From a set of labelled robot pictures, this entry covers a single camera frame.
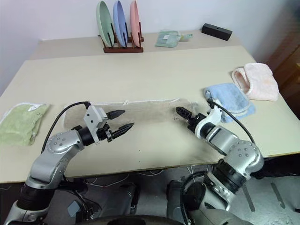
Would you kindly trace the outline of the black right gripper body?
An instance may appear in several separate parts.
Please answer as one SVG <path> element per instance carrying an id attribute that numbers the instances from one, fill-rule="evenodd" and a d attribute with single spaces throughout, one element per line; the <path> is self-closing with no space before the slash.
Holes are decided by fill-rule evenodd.
<path id="1" fill-rule="evenodd" d="M 199 113 L 197 114 L 195 117 L 190 117 L 188 122 L 188 129 L 195 134 L 195 129 L 196 126 L 198 125 L 199 122 L 201 122 L 202 120 L 204 120 L 205 118 L 207 118 L 206 116 L 204 116 L 203 114 Z M 200 134 L 207 134 L 207 126 L 204 125 L 203 128 L 200 130 Z"/>

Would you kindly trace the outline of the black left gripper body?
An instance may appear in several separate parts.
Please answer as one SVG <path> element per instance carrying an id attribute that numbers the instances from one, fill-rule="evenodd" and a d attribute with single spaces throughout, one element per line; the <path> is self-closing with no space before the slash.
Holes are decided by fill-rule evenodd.
<path id="1" fill-rule="evenodd" d="M 102 128 L 99 128 L 96 131 L 97 137 L 99 141 L 107 140 L 108 142 L 111 142 L 114 139 L 114 134 L 110 130 L 109 125 L 104 125 Z"/>

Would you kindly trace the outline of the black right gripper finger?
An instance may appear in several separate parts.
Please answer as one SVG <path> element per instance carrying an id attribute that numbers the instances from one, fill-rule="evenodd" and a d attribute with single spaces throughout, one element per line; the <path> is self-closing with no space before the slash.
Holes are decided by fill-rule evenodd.
<path id="1" fill-rule="evenodd" d="M 181 116 L 181 117 L 191 117 L 192 116 L 192 112 L 190 112 L 188 109 L 179 106 L 175 108 L 176 113 Z"/>
<path id="2" fill-rule="evenodd" d="M 195 123 L 195 118 L 193 117 L 192 114 L 183 114 L 183 115 L 181 115 L 181 117 L 183 119 L 185 119 L 188 124 L 194 124 Z"/>

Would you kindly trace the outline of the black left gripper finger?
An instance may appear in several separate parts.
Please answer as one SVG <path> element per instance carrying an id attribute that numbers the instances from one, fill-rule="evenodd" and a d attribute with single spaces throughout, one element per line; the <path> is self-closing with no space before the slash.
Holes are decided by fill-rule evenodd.
<path id="1" fill-rule="evenodd" d="M 135 123 L 128 123 L 119 127 L 118 130 L 112 132 L 112 139 L 116 139 L 117 137 L 124 135 L 134 124 Z"/>
<path id="2" fill-rule="evenodd" d="M 115 119 L 119 116 L 121 116 L 125 111 L 124 110 L 114 110 L 107 113 L 108 119 Z"/>

